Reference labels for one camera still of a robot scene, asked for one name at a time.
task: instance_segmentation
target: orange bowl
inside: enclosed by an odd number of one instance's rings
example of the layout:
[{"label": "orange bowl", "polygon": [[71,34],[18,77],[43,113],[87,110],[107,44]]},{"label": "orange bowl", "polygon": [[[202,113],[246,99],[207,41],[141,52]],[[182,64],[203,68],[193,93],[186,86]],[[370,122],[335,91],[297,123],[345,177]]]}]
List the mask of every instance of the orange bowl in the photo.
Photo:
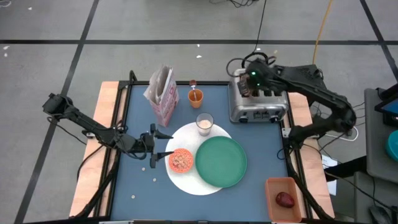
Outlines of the orange bowl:
[{"label": "orange bowl", "polygon": [[186,149],[176,149],[169,155],[169,167],[177,173],[188,172],[193,166],[192,153]]}]

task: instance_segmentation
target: plastic cup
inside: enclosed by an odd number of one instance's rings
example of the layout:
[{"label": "plastic cup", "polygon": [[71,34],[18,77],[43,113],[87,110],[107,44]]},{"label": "plastic cup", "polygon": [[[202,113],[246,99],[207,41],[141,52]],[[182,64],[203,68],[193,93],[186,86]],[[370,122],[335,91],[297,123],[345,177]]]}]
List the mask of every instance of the plastic cup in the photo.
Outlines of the plastic cup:
[{"label": "plastic cup", "polygon": [[188,93],[188,99],[193,108],[199,108],[201,106],[201,103],[203,101],[203,92],[201,90],[191,90]]},{"label": "plastic cup", "polygon": [[198,131],[201,136],[210,134],[211,127],[213,127],[214,119],[209,113],[201,113],[197,116]]}]

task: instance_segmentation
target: black cable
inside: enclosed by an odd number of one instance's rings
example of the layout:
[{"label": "black cable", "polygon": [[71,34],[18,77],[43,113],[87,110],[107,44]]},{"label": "black cable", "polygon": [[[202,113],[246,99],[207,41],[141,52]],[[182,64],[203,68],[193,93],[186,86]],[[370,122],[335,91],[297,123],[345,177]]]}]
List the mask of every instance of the black cable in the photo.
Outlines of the black cable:
[{"label": "black cable", "polygon": [[219,4],[219,3],[227,2],[227,1],[228,0],[221,0],[221,1],[218,1],[218,2],[213,2],[212,0],[209,0],[209,2],[212,3],[212,4]]},{"label": "black cable", "polygon": [[94,150],[94,152],[92,152],[90,155],[88,155],[85,159],[83,159],[83,162],[81,162],[79,169],[77,170],[77,178],[76,180],[79,180],[79,175],[80,175],[80,170],[81,168],[84,166],[84,164],[86,163],[86,161],[91,158],[92,156],[94,156],[94,154],[96,154],[104,145],[100,145],[97,149]]},{"label": "black cable", "polygon": [[252,61],[249,61],[249,60],[244,59],[244,58],[232,58],[232,59],[226,64],[226,73],[227,73],[230,77],[233,77],[233,78],[240,77],[240,75],[233,75],[233,74],[230,74],[230,72],[229,72],[229,70],[228,70],[230,63],[233,62],[233,61],[236,61],[236,60],[242,60],[242,61],[245,60],[245,61],[248,61],[248,62],[252,62]]},{"label": "black cable", "polygon": [[330,142],[326,143],[324,146],[322,146],[321,149],[319,149],[319,151],[321,152],[322,150],[325,149],[325,147],[327,147],[328,145],[330,145],[331,143],[333,143],[334,141],[336,141],[337,139],[339,139],[340,137],[342,137],[345,133],[340,134],[339,136],[337,136],[336,138],[332,139]]},{"label": "black cable", "polygon": [[310,148],[316,150],[316,152],[319,153],[319,156],[321,157],[321,160],[322,160],[322,154],[321,154],[321,152],[319,151],[319,149],[317,149],[317,148],[315,148],[315,147],[313,147],[313,146],[310,146],[310,145],[308,145],[308,144],[305,144],[305,143],[303,143],[303,146],[308,146],[308,147],[310,147]]},{"label": "black cable", "polygon": [[374,177],[372,177],[372,180],[373,180],[373,204],[374,206],[376,206],[376,201],[374,200],[374,194],[376,193],[376,181],[374,180]]},{"label": "black cable", "polygon": [[75,139],[77,139],[77,141],[80,141],[80,143],[87,145],[85,142],[83,142],[82,140],[80,140],[80,138],[78,138],[77,136],[75,136],[74,134],[70,133],[69,131],[67,131],[65,128],[63,128],[61,125],[54,123],[51,121],[52,117],[47,117],[47,121],[56,125],[58,128],[62,129],[63,131],[65,131],[66,133],[68,133],[70,136],[74,137]]},{"label": "black cable", "polygon": [[262,19],[264,18],[264,12],[265,12],[265,10],[266,10],[266,3],[267,3],[267,0],[264,0],[264,6],[262,7],[262,14],[261,14],[261,22],[260,22],[259,33],[257,34],[256,46],[254,47],[253,52],[256,51],[257,45],[258,45],[258,43],[259,43],[260,32],[261,32],[261,27],[262,27]]},{"label": "black cable", "polygon": [[330,116],[330,114],[325,113],[325,112],[322,112],[321,109],[319,108],[320,106],[321,106],[320,103],[318,103],[318,106],[315,106],[315,105],[312,105],[312,106],[311,106],[311,107],[315,107],[315,108],[317,109],[317,111],[315,112],[315,114],[318,115],[318,116],[321,117],[321,118],[322,118],[322,115],[323,115],[323,114]]},{"label": "black cable", "polygon": [[94,193],[90,201],[85,205],[85,207],[78,213],[76,217],[88,217],[94,206],[96,205],[97,201],[102,197],[103,192],[107,188],[108,184],[115,178],[116,173],[116,165],[119,163],[119,157],[115,157],[113,161],[113,165],[109,170],[108,174],[106,175],[104,181],[99,185],[97,191]]},{"label": "black cable", "polygon": [[107,130],[110,130],[110,129],[115,129],[115,128],[118,127],[119,124],[122,123],[122,121],[120,120],[120,121],[117,122],[114,126],[110,126],[110,127],[108,127],[108,128],[99,128],[99,127],[96,127],[96,126],[92,125],[91,123],[89,123],[89,122],[86,121],[85,119],[81,119],[81,121],[84,121],[86,124],[90,125],[93,129],[102,130],[102,131],[107,131]]},{"label": "black cable", "polygon": [[364,104],[365,104],[365,102],[363,102],[363,103],[361,103],[361,104],[358,104],[358,105],[356,105],[356,106],[353,106],[353,108],[358,107],[358,106],[361,106],[361,105],[364,105]]},{"label": "black cable", "polygon": [[250,60],[248,60],[249,58],[255,56],[255,55],[259,55],[261,57],[263,57],[263,61],[266,65],[272,65],[275,61],[276,61],[276,57],[275,56],[271,56],[268,57],[268,55],[266,55],[264,52],[251,52],[249,55],[247,55],[241,63],[241,68],[246,68],[245,63],[246,62],[251,62]]},{"label": "black cable", "polygon": [[376,90],[377,90],[377,95],[379,96],[379,99],[380,100],[383,100],[382,98],[381,98],[381,96],[380,96],[380,94],[381,94],[381,89],[380,88],[376,88]]},{"label": "black cable", "polygon": [[336,175],[330,174],[330,173],[328,173],[328,172],[326,172],[326,171],[324,171],[324,172],[325,172],[327,175],[331,176],[331,177],[334,177],[334,178],[339,179],[339,180],[343,180],[343,181],[345,181],[345,182],[351,184],[351,185],[352,185],[353,187],[355,187],[358,191],[360,191],[362,194],[365,194],[365,195],[368,196],[369,198],[373,199],[375,202],[381,204],[382,206],[388,208],[389,210],[391,210],[391,211],[393,211],[393,212],[397,212],[397,210],[392,209],[390,206],[386,205],[385,203],[382,203],[381,201],[379,201],[379,200],[376,199],[375,197],[372,197],[372,195],[369,195],[369,194],[366,193],[364,190],[362,190],[362,189],[360,189],[359,187],[357,187],[357,186],[356,186],[354,183],[352,183],[351,181],[346,180],[346,179],[344,179],[344,178],[342,178],[342,177],[338,177],[338,176],[336,176]]},{"label": "black cable", "polygon": [[258,1],[258,0],[246,0],[245,3],[243,3],[244,0],[242,0],[241,2],[237,2],[235,0],[228,0],[228,1],[232,2],[232,4],[234,4],[235,8],[240,8],[242,6],[251,6],[251,4],[253,4],[253,2]]},{"label": "black cable", "polygon": [[285,160],[285,158],[279,157],[279,153],[282,152],[285,148],[279,149],[278,152],[276,153],[276,157],[279,160]]},{"label": "black cable", "polygon": [[325,149],[323,150],[323,152],[324,152],[330,159],[333,159],[333,160],[337,161],[338,164],[341,164],[340,161],[334,159]]}]

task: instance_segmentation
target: red apple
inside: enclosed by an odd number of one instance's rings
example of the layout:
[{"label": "red apple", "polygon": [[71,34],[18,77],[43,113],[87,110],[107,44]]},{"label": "red apple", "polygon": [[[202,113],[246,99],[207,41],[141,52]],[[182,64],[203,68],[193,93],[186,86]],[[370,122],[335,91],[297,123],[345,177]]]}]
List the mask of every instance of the red apple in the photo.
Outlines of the red apple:
[{"label": "red apple", "polygon": [[279,192],[276,195],[275,201],[278,205],[284,208],[292,208],[294,206],[294,199],[286,192]]}]

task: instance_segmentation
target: floor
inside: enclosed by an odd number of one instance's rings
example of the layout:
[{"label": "floor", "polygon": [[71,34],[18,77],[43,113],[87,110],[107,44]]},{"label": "floor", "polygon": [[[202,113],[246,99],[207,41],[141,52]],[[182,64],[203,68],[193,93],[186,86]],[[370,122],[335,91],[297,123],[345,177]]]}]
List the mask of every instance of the floor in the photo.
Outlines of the floor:
[{"label": "floor", "polygon": [[[92,116],[101,82],[125,80],[130,69],[148,80],[165,63],[178,80],[228,80],[228,60],[254,49],[263,3],[12,0],[0,7],[0,222],[68,217],[85,147],[49,128],[41,107],[49,93],[67,93]],[[258,48],[281,65],[311,63],[327,4],[268,0]],[[365,88],[397,81],[397,8],[395,0],[333,2],[316,64],[326,86],[352,105],[364,101]],[[60,124],[80,134],[71,122]],[[335,141],[327,152],[341,162],[365,155],[364,128],[355,142]],[[338,184],[336,212],[352,215],[351,195]]]}]

